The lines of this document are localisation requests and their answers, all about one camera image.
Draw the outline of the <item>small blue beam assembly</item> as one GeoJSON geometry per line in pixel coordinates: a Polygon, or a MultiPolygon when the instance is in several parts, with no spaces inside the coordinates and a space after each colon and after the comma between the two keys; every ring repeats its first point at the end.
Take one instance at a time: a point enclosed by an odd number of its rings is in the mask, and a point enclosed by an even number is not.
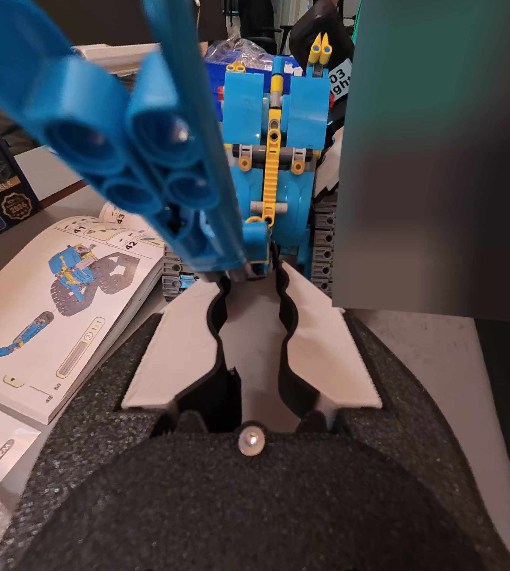
{"type": "Polygon", "coordinates": [[[32,1],[0,1],[0,107],[205,281],[263,279],[269,225],[242,218],[190,2],[142,6],[159,47],[130,91],[32,1]]]}

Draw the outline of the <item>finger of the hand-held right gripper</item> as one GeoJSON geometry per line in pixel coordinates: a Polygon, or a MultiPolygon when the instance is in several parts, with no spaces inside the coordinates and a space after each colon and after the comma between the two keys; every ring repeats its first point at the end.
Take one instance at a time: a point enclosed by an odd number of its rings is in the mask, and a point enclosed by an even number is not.
{"type": "Polygon", "coordinates": [[[333,144],[324,152],[320,165],[316,168],[314,182],[314,201],[337,190],[339,184],[339,165],[342,150],[343,133],[335,133],[333,144]]]}

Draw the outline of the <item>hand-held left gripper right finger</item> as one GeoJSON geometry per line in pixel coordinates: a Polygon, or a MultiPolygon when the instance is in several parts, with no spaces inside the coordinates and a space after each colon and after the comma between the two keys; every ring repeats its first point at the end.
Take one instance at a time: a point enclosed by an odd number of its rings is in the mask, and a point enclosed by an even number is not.
{"type": "Polygon", "coordinates": [[[286,262],[278,263],[280,348],[278,390],[299,419],[321,413],[332,427],[338,410],[383,407],[347,324],[350,315],[286,262]]]}

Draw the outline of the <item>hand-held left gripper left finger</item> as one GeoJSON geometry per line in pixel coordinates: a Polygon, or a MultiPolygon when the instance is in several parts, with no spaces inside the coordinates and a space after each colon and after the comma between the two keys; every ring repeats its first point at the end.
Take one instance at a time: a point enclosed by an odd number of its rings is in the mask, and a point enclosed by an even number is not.
{"type": "Polygon", "coordinates": [[[123,397],[122,408],[211,415],[227,394],[219,332],[227,319],[226,277],[196,281],[161,312],[161,319],[123,397]]]}

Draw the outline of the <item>instruction booklet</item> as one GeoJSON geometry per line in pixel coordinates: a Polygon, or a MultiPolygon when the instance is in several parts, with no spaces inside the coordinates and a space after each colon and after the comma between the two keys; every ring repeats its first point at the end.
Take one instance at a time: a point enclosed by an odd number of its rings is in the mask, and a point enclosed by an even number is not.
{"type": "Polygon", "coordinates": [[[24,246],[0,270],[0,404],[49,424],[156,286],[164,252],[111,203],[24,246]]]}

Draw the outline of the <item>blue toy vehicle body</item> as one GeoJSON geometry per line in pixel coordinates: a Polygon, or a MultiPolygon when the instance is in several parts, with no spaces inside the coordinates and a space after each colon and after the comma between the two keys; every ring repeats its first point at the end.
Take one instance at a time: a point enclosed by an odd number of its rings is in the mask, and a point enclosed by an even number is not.
{"type": "Polygon", "coordinates": [[[334,104],[330,91],[332,46],[326,32],[311,42],[301,75],[286,72],[286,59],[272,71],[249,71],[243,61],[227,65],[218,89],[222,134],[245,236],[267,228],[279,253],[296,257],[313,275],[311,220],[316,171],[332,145],[327,134],[334,104]]]}

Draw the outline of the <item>blue bin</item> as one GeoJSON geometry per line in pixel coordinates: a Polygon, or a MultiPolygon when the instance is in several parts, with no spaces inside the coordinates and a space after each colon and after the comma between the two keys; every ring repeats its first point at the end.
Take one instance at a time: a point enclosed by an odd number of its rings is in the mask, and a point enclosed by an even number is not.
{"type": "MultiPolygon", "coordinates": [[[[206,68],[208,71],[208,78],[210,81],[210,89],[213,96],[214,104],[216,107],[216,114],[220,122],[223,121],[221,101],[219,99],[219,87],[223,87],[225,83],[225,74],[227,71],[227,66],[232,64],[231,57],[237,55],[238,52],[231,52],[228,57],[226,57],[222,62],[208,61],[205,60],[206,68]]],[[[290,82],[291,76],[303,76],[305,72],[302,70],[300,65],[293,57],[284,57],[285,59],[285,81],[284,81],[284,92],[290,93],[290,82]]],[[[264,92],[270,91],[270,81],[272,76],[272,67],[267,69],[261,68],[246,68],[247,73],[258,73],[265,75],[264,82],[264,92]]]]}

